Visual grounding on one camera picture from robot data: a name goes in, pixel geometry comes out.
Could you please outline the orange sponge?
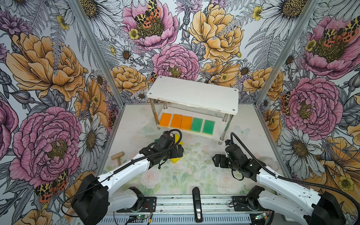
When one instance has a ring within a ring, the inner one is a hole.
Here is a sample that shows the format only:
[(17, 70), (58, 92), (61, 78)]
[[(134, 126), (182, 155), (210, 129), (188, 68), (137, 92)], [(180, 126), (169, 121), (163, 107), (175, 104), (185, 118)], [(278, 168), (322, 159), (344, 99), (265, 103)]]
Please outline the orange sponge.
[(169, 127), (171, 119), (172, 119), (172, 114), (162, 113), (162, 116), (161, 116), (161, 119), (160, 119), (160, 122), (159, 122), (159, 126), (160, 127), (165, 127), (165, 128)]
[(182, 124), (183, 115), (180, 114), (174, 114), (172, 117), (172, 121), (170, 124), (171, 128), (180, 129)]
[(193, 117), (183, 116), (180, 130), (190, 131), (192, 126)]

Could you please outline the light green sponge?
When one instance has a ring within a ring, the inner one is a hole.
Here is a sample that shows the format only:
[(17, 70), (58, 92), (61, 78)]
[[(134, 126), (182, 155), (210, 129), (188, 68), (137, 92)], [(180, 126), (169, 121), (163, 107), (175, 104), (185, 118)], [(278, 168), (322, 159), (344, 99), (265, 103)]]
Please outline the light green sponge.
[(205, 120), (202, 133), (212, 136), (214, 132), (215, 121)]
[(190, 131), (195, 133), (200, 133), (202, 124), (203, 124), (203, 119), (194, 117), (192, 120)]

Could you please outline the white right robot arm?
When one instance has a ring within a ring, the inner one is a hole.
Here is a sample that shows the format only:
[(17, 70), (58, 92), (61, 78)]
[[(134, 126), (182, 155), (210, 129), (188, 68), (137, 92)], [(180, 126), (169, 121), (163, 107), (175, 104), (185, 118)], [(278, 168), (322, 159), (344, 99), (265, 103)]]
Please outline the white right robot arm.
[(320, 194), (308, 185), (281, 179), (264, 162), (248, 158), (236, 144), (227, 146), (226, 154), (216, 154), (212, 161), (215, 167), (239, 172), (243, 178), (257, 183), (244, 200), (234, 204), (235, 207), (274, 211), (301, 225), (344, 225), (347, 222), (334, 195)]

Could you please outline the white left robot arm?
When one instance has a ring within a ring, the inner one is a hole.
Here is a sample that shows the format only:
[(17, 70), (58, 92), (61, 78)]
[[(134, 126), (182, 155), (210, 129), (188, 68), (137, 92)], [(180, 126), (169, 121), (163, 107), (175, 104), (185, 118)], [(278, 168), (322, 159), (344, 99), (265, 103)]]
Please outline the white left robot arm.
[(180, 130), (165, 131), (156, 142), (142, 148), (126, 164), (97, 177), (86, 176), (77, 193), (69, 198), (77, 217), (85, 225), (96, 225), (108, 213), (141, 210), (144, 195), (139, 189), (130, 187), (123, 192), (118, 192), (118, 189), (152, 167), (160, 167), (169, 159), (182, 157), (181, 140)]

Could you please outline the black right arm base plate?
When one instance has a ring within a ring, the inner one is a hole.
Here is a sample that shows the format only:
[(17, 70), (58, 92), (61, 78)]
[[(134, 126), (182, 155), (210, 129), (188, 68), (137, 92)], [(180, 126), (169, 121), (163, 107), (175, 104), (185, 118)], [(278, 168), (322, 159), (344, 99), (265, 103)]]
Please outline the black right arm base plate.
[(236, 212), (263, 212), (263, 208), (257, 199), (248, 198), (247, 196), (232, 196), (232, 205)]

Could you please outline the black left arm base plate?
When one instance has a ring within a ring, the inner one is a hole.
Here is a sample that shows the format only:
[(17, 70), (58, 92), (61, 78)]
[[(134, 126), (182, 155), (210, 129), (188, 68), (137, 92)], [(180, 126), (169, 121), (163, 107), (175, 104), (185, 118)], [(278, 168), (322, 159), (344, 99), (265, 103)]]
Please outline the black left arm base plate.
[(131, 213), (131, 212), (145, 212), (145, 213), (154, 213), (157, 206), (157, 197), (146, 196), (142, 199), (142, 203), (139, 201), (136, 202), (135, 206), (132, 208), (125, 208), (116, 211), (117, 213)]

